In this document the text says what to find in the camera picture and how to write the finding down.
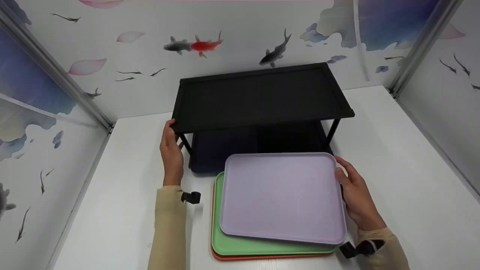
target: shelf leg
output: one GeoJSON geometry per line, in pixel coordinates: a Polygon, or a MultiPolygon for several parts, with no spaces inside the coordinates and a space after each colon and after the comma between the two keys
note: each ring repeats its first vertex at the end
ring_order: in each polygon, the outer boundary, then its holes
{"type": "Polygon", "coordinates": [[[185,137],[185,134],[183,133],[178,133],[178,136],[180,137],[180,140],[183,142],[183,146],[185,146],[185,149],[187,149],[187,152],[192,155],[192,147],[187,141],[187,137],[185,137]]]}
{"type": "Polygon", "coordinates": [[[340,119],[333,120],[332,127],[330,127],[330,131],[328,131],[327,139],[324,142],[324,148],[327,149],[332,141],[333,135],[335,134],[336,128],[338,128],[338,124],[340,123],[340,119]]]}

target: beige sleeve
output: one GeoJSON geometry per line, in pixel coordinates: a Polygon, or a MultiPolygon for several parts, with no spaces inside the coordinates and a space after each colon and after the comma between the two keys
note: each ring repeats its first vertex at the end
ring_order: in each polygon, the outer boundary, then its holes
{"type": "Polygon", "coordinates": [[[185,221],[187,206],[180,186],[158,189],[155,203],[155,234],[148,270],[185,270],[185,221]]]}
{"type": "Polygon", "coordinates": [[[361,231],[358,230],[359,243],[364,240],[384,240],[385,244],[375,254],[366,256],[370,270],[409,270],[407,256],[403,252],[398,238],[388,228],[361,231]]]}

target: person's left hand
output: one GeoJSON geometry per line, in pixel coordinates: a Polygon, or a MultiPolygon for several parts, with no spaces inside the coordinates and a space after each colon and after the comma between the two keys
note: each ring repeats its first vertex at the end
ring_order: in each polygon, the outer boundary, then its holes
{"type": "Polygon", "coordinates": [[[160,142],[160,154],[165,169],[163,186],[180,185],[183,177],[183,154],[181,152],[183,143],[177,145],[178,138],[175,137],[175,132],[170,127],[173,123],[175,123],[175,119],[170,119],[165,123],[160,142]]]}

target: wrist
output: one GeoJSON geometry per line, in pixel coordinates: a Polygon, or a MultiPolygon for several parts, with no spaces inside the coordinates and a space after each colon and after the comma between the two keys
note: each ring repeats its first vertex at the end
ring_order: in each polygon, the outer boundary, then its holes
{"type": "Polygon", "coordinates": [[[163,186],[166,186],[166,185],[180,185],[180,184],[181,184],[181,178],[180,177],[165,176],[163,178],[163,186]]]}
{"type": "Polygon", "coordinates": [[[362,231],[374,231],[379,229],[384,229],[387,227],[387,224],[383,220],[380,214],[363,218],[360,224],[357,224],[358,228],[362,231]]]}

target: green tray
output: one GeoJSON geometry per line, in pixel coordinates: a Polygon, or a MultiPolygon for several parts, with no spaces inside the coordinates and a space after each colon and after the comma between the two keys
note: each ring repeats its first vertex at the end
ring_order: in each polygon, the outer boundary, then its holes
{"type": "Polygon", "coordinates": [[[292,241],[269,240],[226,235],[220,229],[220,207],[222,205],[223,176],[221,172],[215,180],[212,248],[222,256],[240,255],[285,255],[285,254],[330,254],[336,245],[300,243],[292,241]]]}

